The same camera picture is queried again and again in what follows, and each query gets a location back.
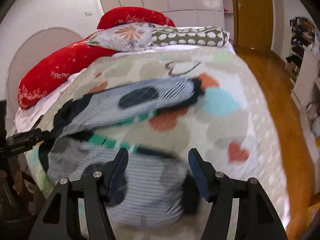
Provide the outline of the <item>floral grey pillow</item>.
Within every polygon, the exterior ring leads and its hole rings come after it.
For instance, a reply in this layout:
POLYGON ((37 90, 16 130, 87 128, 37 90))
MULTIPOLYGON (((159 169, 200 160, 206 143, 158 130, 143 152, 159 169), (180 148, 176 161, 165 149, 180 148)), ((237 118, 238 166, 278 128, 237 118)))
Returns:
POLYGON ((135 52, 150 49, 151 33, 161 26, 153 23, 128 23, 91 35, 86 43, 119 52, 135 52))

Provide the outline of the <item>white shelf unit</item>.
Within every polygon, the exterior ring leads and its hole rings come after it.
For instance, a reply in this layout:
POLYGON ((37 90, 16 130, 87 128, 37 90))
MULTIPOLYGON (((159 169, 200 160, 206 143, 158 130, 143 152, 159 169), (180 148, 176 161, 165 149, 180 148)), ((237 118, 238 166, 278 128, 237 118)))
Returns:
POLYGON ((291 96, 319 147, 319 30, 306 17, 292 18, 290 27, 285 69, 293 84, 291 96))

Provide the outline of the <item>large red pillow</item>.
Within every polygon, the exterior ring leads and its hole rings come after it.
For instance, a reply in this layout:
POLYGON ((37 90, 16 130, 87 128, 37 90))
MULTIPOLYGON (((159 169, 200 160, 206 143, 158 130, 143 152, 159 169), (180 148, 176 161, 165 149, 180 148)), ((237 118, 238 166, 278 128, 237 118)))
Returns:
POLYGON ((87 40, 74 42, 42 59, 21 79, 17 101, 21 109, 28 109, 57 89, 67 79, 87 68, 100 57, 112 56, 117 51, 87 44, 87 40))

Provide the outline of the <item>olive white dotted bolster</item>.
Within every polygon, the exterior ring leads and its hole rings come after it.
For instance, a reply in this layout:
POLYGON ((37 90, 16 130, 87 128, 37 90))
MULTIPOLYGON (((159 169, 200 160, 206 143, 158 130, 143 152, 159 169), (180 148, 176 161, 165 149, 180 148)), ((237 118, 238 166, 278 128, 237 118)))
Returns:
POLYGON ((199 28, 160 27, 151 32, 153 46, 195 45, 223 47, 228 42, 228 33, 217 26, 199 28))

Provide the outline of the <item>white pink bed sheet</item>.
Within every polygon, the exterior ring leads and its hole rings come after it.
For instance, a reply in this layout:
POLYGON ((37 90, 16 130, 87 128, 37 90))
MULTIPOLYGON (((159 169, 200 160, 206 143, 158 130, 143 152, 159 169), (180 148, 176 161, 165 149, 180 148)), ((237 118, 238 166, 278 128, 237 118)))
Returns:
MULTIPOLYGON (((121 57, 127 55, 135 55, 135 54, 145 54, 145 53, 156 53, 163 51, 172 51, 172 50, 192 50, 200 48, 200 46, 196 45, 173 45, 166 47, 155 47, 153 49, 143 50, 143 51, 135 51, 135 52, 119 52, 114 54, 112 57, 121 57)), ((54 104, 54 102, 58 99, 58 97, 63 93, 63 91, 82 73, 86 70, 86 68, 81 71, 75 72, 70 75, 68 79, 59 85, 53 92, 44 98, 40 99, 35 106, 30 107, 29 109, 21 109, 19 108, 15 115, 15 125, 18 132, 26 132, 30 130, 40 116, 44 115, 48 109, 54 104)))

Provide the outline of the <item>dark navy striped pants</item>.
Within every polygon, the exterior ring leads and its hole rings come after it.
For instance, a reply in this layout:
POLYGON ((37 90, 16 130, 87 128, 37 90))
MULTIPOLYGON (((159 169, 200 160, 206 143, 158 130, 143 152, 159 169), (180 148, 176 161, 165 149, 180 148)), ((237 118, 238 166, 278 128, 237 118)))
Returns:
POLYGON ((98 129, 134 127, 163 111, 197 102, 201 80, 183 76, 128 83, 67 101, 54 116, 50 137, 39 147, 40 163, 52 181, 86 178, 128 151, 126 168, 110 182, 106 209, 119 224, 158 227, 197 213, 200 194, 186 164, 175 154, 113 139, 98 129))

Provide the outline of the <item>brown wooden door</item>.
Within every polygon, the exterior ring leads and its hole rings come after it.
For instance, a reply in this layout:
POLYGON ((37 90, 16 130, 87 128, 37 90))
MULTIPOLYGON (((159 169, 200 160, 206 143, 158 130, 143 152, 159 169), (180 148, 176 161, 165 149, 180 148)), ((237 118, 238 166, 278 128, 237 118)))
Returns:
POLYGON ((233 12, 236 44, 269 51, 273 35, 272 0, 233 0, 233 12))

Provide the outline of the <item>small red pillow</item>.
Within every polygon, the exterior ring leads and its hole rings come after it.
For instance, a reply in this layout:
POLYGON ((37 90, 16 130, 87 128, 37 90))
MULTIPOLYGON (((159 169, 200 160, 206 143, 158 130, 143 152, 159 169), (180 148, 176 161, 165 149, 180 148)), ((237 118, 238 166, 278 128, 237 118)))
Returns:
POLYGON ((175 27, 174 22, 161 12, 143 7, 117 7, 101 17, 97 29, 110 29, 122 24, 139 22, 175 27))

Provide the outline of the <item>heart patterned quilt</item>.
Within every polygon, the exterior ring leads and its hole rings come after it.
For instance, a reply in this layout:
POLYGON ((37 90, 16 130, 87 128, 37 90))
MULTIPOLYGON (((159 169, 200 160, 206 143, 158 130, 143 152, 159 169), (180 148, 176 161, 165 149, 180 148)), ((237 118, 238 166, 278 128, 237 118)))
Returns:
POLYGON ((102 128, 98 134, 159 148, 184 161, 195 147, 228 176, 257 178, 287 225, 290 205, 278 133, 263 91, 235 53, 197 48, 99 58, 64 90, 39 128, 51 130, 54 115, 70 99, 129 82, 180 75, 203 82, 204 95, 195 105, 134 127, 102 128))

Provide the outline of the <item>arched white headboard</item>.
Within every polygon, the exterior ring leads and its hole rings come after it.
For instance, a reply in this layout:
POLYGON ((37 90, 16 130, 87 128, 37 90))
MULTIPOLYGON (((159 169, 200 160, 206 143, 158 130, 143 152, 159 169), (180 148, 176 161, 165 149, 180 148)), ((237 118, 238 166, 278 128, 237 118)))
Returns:
POLYGON ((51 53, 80 40, 82 36, 71 29, 50 27, 34 33, 20 45, 11 60, 5 87, 9 118, 14 119, 19 108, 17 94, 22 77, 51 53))

